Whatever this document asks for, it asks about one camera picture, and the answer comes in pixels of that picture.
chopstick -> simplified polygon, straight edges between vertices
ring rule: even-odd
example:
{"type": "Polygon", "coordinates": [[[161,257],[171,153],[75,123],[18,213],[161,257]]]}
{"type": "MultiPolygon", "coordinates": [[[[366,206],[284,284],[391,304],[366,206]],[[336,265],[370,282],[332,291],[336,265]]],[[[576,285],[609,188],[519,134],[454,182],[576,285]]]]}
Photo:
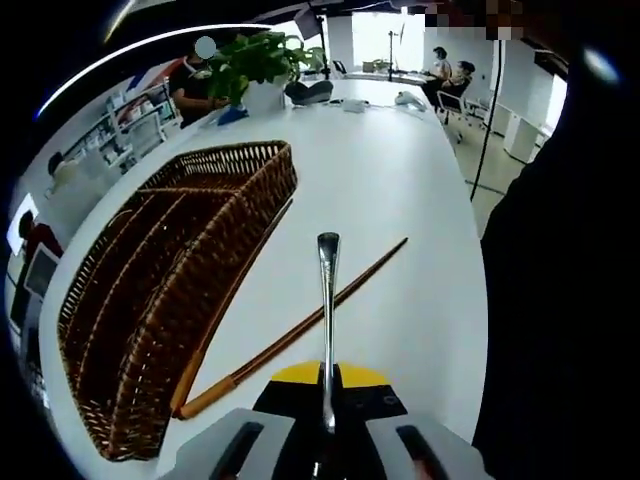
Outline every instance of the chopstick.
{"type": "Polygon", "coordinates": [[[211,322],[211,325],[209,325],[209,329],[207,330],[202,342],[200,343],[200,346],[191,356],[191,360],[189,360],[187,367],[184,369],[184,372],[182,372],[182,376],[180,377],[178,385],[176,385],[176,389],[173,392],[173,396],[171,397],[169,405],[174,415],[175,412],[177,412],[187,401],[187,397],[189,396],[189,392],[191,391],[193,382],[195,381],[196,375],[198,374],[198,369],[200,368],[200,365],[202,365],[202,362],[204,360],[207,348],[209,347],[213,336],[218,330],[218,327],[222,322],[222,317],[231,304],[231,300],[233,300],[233,297],[238,291],[238,288],[240,288],[240,284],[242,284],[244,277],[247,275],[247,272],[249,272],[249,269],[258,257],[258,254],[262,250],[262,247],[264,247],[265,243],[267,243],[267,240],[269,240],[269,237],[271,237],[271,234],[282,220],[282,217],[284,217],[285,213],[287,213],[287,210],[289,210],[291,203],[293,203],[293,199],[289,199],[289,201],[287,201],[284,207],[280,209],[280,211],[273,218],[273,221],[266,228],[264,234],[262,235],[262,238],[260,239],[260,242],[258,243],[258,245],[256,245],[256,248],[253,250],[253,252],[251,252],[251,256],[242,267],[242,270],[240,270],[240,272],[238,273],[238,276],[235,278],[233,284],[231,285],[231,288],[227,291],[227,294],[222,300],[222,303],[214,314],[214,320],[211,322]]]}
{"type": "MultiPolygon", "coordinates": [[[[356,290],[358,290],[369,278],[371,278],[382,266],[387,263],[391,257],[393,257],[398,250],[400,250],[405,243],[409,240],[405,237],[400,243],[387,252],[380,260],[374,263],[371,267],[365,270],[358,278],[345,287],[340,293],[336,295],[335,306],[338,307],[342,302],[349,298],[356,290]]],[[[244,382],[247,378],[258,371],[262,366],[280,354],[287,347],[292,345],[298,338],[306,333],[311,327],[318,324],[324,318],[323,308],[318,308],[315,312],[309,315],[306,319],[293,327],[282,337],[275,341],[271,346],[267,347],[261,353],[256,355],[248,363],[244,364],[238,370],[230,375],[227,375],[222,380],[217,382],[212,387],[209,387],[203,393],[196,398],[187,402],[179,410],[174,412],[174,417],[181,420],[188,420],[195,417],[198,413],[202,412],[209,405],[220,400],[229,392],[235,390],[235,388],[244,382]]]]}

ceiling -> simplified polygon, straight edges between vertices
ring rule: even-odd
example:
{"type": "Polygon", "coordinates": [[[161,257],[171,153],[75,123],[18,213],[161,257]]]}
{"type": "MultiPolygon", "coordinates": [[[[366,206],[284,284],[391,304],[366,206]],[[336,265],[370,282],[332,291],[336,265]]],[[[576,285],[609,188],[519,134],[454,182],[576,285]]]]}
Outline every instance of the ceiling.
{"type": "MultiPolygon", "coordinates": [[[[13,82],[12,94],[5,95],[5,102],[10,105],[15,102],[15,106],[7,108],[14,117],[13,125],[17,127],[11,151],[11,165],[16,173],[24,169],[57,128],[88,101],[141,69],[183,55],[202,32],[154,42],[115,58],[77,82],[72,91],[65,92],[64,97],[60,97],[61,101],[53,102],[34,122],[35,112],[46,99],[67,79],[96,60],[141,39],[189,26],[241,23],[274,11],[280,14],[271,18],[263,16],[260,21],[280,23],[292,19],[295,14],[295,10],[287,11],[286,7],[303,4],[299,0],[236,0],[224,3],[215,0],[136,0],[105,43],[110,26],[129,1],[43,2],[36,12],[31,11],[34,8],[31,2],[22,2],[24,5],[13,2],[12,8],[23,10],[5,16],[5,21],[13,18],[23,25],[22,28],[16,26],[21,33],[11,39],[10,45],[14,49],[5,67],[5,72],[8,70],[5,75],[9,79],[16,75],[19,78],[19,82],[13,82]]],[[[335,2],[340,0],[315,0],[312,3],[321,4],[319,13],[328,15],[349,14],[348,11],[353,9],[396,11],[387,3],[376,4],[375,0],[335,2]]],[[[475,25],[489,22],[497,27],[495,19],[485,16],[485,0],[456,2],[456,7],[440,4],[438,12],[448,11],[450,15],[457,12],[455,18],[471,19],[475,25]]],[[[410,11],[422,13],[424,7],[411,8],[410,11]]],[[[214,32],[211,36],[224,43],[235,34],[214,32]]]]}

woven basket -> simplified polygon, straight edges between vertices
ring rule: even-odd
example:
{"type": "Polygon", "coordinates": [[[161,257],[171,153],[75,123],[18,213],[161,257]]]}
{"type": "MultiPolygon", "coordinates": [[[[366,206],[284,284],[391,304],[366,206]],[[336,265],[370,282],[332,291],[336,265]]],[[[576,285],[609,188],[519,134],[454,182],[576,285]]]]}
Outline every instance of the woven basket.
{"type": "Polygon", "coordinates": [[[296,183],[285,142],[190,152],[140,187],[96,240],[58,336],[102,456],[158,455],[184,369],[296,183]]]}

